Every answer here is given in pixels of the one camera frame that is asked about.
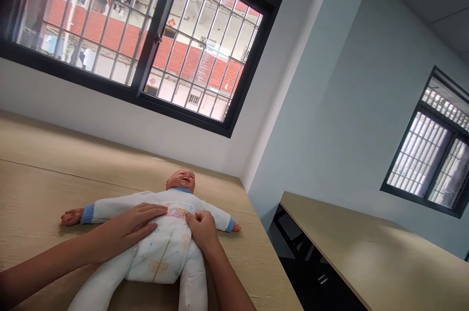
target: wooden desk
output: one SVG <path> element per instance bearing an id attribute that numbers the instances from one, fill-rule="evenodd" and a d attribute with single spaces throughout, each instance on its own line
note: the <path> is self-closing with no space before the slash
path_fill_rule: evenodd
<path id="1" fill-rule="evenodd" d="M 280 204 L 368 310 L 469 310 L 467 262 L 391 221 L 290 193 Z"/>
<path id="2" fill-rule="evenodd" d="M 92 228 L 60 227 L 65 210 L 101 198 L 162 191 L 166 179 L 184 167 L 196 173 L 195 194 L 229 212 L 242 225 L 239 234 L 219 232 L 219 238 L 257 309 L 301 310 L 238 178 L 1 111 L 0 269 Z M 66 310 L 95 269 L 86 266 L 68 274 L 18 309 Z M 208 290 L 209 310 L 217 310 L 210 276 Z M 178 296 L 178 284 L 124 281 L 109 310 L 177 310 Z"/>

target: doll leg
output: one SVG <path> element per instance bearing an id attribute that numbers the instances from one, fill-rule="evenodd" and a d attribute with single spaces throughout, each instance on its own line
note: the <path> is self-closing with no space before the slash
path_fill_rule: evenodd
<path id="1" fill-rule="evenodd" d="M 186 264 L 181 272 L 179 311 L 207 311 L 207 307 L 204 256 L 195 241 L 191 240 Z"/>
<path id="2" fill-rule="evenodd" d="M 104 262 L 83 284 L 68 311 L 106 311 L 111 297 L 127 274 L 135 247 Z"/>

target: baby doll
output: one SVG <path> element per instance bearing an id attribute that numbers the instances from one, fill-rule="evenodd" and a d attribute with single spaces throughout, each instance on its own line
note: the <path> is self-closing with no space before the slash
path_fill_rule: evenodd
<path id="1" fill-rule="evenodd" d="M 111 297 L 125 278 L 135 282 L 173 284 L 181 276 L 179 311 L 206 311 L 207 284 L 204 258 L 186 223 L 185 213 L 207 210 L 215 218 L 218 230 L 240 231 L 231 216 L 193 195 L 195 174 L 179 170 L 166 181 L 166 191 L 144 191 L 133 195 L 97 200 L 85 208 L 76 208 L 62 215 L 62 225 L 103 223 L 143 203 L 168 208 L 165 216 L 150 221 L 158 227 L 127 251 L 103 263 L 85 282 L 68 311 L 106 311 Z"/>

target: window sill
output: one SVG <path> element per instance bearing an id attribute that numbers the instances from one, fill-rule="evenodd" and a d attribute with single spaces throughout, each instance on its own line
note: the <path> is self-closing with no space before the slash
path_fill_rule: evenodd
<path id="1" fill-rule="evenodd" d="M 231 138 L 233 133 L 232 127 L 225 128 L 228 125 L 215 119 L 207 118 L 145 93 L 137 97 L 130 93 L 130 87 L 126 85 L 52 59 L 19 44 L 0 41 L 0 57 L 227 138 Z"/>

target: window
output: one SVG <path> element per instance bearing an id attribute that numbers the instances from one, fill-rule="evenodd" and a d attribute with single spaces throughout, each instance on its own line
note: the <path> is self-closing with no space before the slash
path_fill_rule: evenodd
<path id="1" fill-rule="evenodd" d="M 230 137 L 281 1 L 6 0 L 0 57 Z"/>
<path id="2" fill-rule="evenodd" d="M 461 217 L 468 174 L 469 94 L 435 67 L 381 190 Z"/>
<path id="3" fill-rule="evenodd" d="M 197 106 L 197 104 L 199 103 L 199 98 L 198 96 L 195 96 L 193 94 L 190 95 L 189 97 L 189 103 L 192 103 L 193 105 Z"/>

